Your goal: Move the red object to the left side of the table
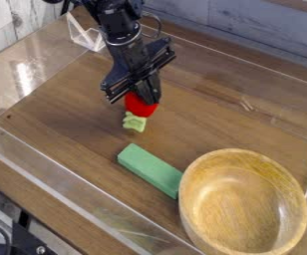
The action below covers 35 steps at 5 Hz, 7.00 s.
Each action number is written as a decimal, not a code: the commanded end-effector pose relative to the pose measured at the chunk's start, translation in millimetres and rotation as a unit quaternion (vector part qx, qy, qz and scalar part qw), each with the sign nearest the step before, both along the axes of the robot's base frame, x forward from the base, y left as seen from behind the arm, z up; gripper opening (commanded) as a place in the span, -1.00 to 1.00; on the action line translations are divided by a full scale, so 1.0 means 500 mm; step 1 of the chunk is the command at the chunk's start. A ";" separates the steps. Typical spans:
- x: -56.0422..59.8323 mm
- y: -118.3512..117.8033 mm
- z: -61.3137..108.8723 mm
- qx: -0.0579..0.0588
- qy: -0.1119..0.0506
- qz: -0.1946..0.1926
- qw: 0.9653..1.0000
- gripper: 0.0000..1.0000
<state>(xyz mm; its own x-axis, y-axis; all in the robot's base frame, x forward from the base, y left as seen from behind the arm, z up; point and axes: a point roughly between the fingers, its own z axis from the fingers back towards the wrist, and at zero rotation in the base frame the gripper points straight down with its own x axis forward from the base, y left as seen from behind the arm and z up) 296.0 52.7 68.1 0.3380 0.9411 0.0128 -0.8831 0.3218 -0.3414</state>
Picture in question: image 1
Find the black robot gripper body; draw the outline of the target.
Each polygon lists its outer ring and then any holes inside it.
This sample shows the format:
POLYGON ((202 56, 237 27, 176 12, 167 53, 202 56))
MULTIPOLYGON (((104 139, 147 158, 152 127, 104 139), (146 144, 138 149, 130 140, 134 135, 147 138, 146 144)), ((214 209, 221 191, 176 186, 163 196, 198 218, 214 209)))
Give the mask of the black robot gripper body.
POLYGON ((128 92, 135 93, 136 82, 158 74, 175 58, 170 42, 170 37, 147 44, 138 38, 126 45, 108 46, 114 64, 100 83, 100 90, 111 104, 128 92))

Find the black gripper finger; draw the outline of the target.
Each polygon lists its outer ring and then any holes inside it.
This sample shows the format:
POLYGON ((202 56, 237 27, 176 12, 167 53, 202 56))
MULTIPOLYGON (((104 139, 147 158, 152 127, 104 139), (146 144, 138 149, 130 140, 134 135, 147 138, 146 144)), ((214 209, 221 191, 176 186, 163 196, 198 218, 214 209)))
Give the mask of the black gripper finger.
POLYGON ((143 102, 151 106, 158 103, 160 98, 160 86, 158 74, 152 74, 142 81, 136 82, 135 93, 143 102))

